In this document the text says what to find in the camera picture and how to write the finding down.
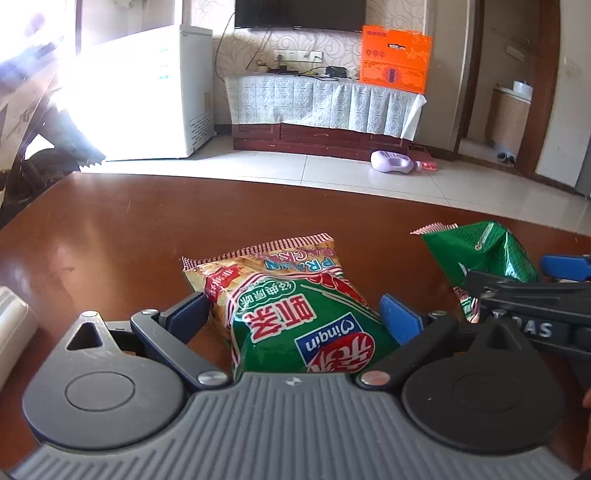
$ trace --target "gray plastic housing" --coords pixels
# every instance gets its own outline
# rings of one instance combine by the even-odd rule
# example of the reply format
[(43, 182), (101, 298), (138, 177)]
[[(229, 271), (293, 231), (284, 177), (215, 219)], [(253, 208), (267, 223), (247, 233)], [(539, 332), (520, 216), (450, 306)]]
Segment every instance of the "gray plastic housing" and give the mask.
[(42, 445), (17, 480), (570, 480), (546, 447), (508, 456), (459, 452), (431, 440), (390, 394), (345, 374), (244, 373), (195, 393), (159, 434), (110, 452)]

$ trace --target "green snack bag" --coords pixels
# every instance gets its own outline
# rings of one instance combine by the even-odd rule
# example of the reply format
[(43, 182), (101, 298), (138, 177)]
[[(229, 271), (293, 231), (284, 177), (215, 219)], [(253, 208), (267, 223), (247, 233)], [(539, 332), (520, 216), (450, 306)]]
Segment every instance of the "green snack bag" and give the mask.
[(235, 375), (354, 373), (398, 347), (344, 278), (325, 233), (184, 265), (193, 288), (212, 302), (210, 323), (231, 345)]
[(411, 233), (421, 235), (453, 286), (466, 320), (479, 319), (478, 300), (462, 288), (469, 270), (539, 281), (538, 272), (509, 230), (489, 221), (458, 227), (433, 223)]

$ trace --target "patterned wall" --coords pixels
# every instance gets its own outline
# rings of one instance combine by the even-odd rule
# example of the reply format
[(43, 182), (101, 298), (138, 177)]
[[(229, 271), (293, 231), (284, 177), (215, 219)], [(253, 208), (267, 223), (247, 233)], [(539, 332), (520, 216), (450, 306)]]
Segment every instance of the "patterned wall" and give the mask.
[[(191, 23), (213, 30), (213, 52), (219, 45), (220, 36), (228, 19), (234, 12), (235, 0), (193, 0)], [(423, 30), (425, 2), (427, 0), (367, 0), (366, 23), (384, 25), (400, 30)], [(347, 67), (352, 73), (359, 68), (361, 34), (329, 30), (279, 30), (265, 31), (234, 30), (234, 19), (217, 54), (217, 72), (221, 78), (245, 72), (246, 65), (260, 48), (264, 38), (267, 42), (250, 66), (256, 69), (256, 61), (272, 65), (273, 50), (316, 50), (323, 52), (322, 65)], [(320, 66), (318, 63), (297, 62), (291, 65), (299, 71)], [(223, 81), (214, 73), (214, 112), (216, 124), (230, 123), (230, 110)]]

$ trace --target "television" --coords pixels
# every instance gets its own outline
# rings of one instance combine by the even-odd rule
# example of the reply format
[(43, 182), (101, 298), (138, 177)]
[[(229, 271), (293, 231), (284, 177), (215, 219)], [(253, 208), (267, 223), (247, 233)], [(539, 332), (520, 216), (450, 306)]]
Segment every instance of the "television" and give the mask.
[(236, 28), (321, 28), (360, 32), (365, 0), (236, 0)]

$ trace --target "brown wooden table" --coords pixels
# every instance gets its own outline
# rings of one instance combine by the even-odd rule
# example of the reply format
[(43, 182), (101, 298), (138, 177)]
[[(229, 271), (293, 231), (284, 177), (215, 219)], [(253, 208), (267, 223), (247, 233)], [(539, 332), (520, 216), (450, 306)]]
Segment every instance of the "brown wooden table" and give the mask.
[[(34, 446), (20, 399), (43, 360), (84, 310), (127, 319), (166, 309), (191, 293), (180, 257), (214, 257), (269, 240), (327, 232), (345, 274), (376, 307), (390, 292), (418, 312), (457, 300), (421, 238), (432, 222), (495, 218), (449, 207), (295, 186), (135, 175), (72, 174), (0, 231), (0, 285), (37, 313), (34, 336), (0, 393), (0, 469)], [(496, 218), (537, 262), (547, 252), (591, 252), (591, 238)], [(204, 328), (191, 347), (229, 369), (230, 355)], [(568, 364), (552, 363), (569, 412), (553, 448), (580, 464), (586, 433), (581, 391)]]

